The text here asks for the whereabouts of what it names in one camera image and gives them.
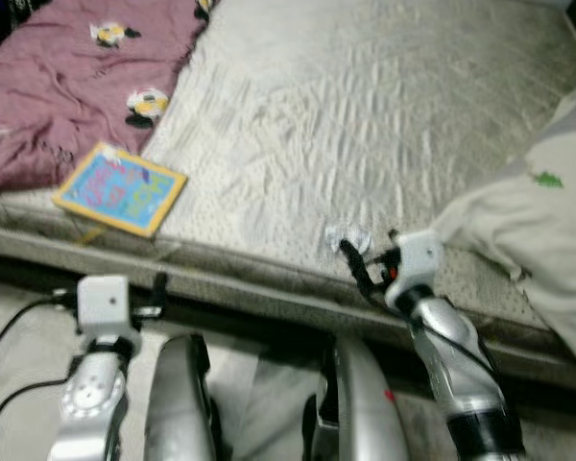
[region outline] quilted mattress cover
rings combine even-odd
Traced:
[[[190,177],[156,239],[66,215],[49,191],[5,193],[1,255],[143,285],[163,267],[186,296],[407,344],[360,300],[325,228],[365,229],[375,252],[390,227],[428,226],[524,154],[576,86],[564,15],[514,1],[230,0],[197,46],[142,153]],[[568,376],[498,269],[448,251],[437,283],[508,357]]]

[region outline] pillow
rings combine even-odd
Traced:
[[[501,264],[576,354],[576,91],[525,158],[455,199],[433,228]]]

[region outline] gray floor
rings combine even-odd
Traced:
[[[0,284],[0,328],[37,295]],[[48,307],[21,319],[0,345],[0,400],[30,382],[65,374],[78,339],[67,314]],[[124,460],[142,459],[143,425],[155,357],[164,340],[185,328],[144,330],[142,353],[132,362],[130,410],[122,425]],[[222,413],[234,460],[300,460],[300,418],[318,382],[313,358],[268,350],[242,339],[203,332],[209,346],[209,390]],[[57,430],[60,389],[15,400],[0,420],[0,460],[44,460]],[[435,404],[398,393],[397,404],[415,460],[456,459]],[[576,460],[576,417],[521,408],[525,446],[537,460]]]

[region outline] pink blanket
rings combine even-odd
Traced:
[[[0,47],[0,190],[60,183],[99,140],[139,152],[205,26],[197,5],[54,0],[34,13]]]

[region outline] children's book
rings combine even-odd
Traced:
[[[54,194],[53,202],[123,231],[150,237],[186,181],[181,173],[99,142]]]

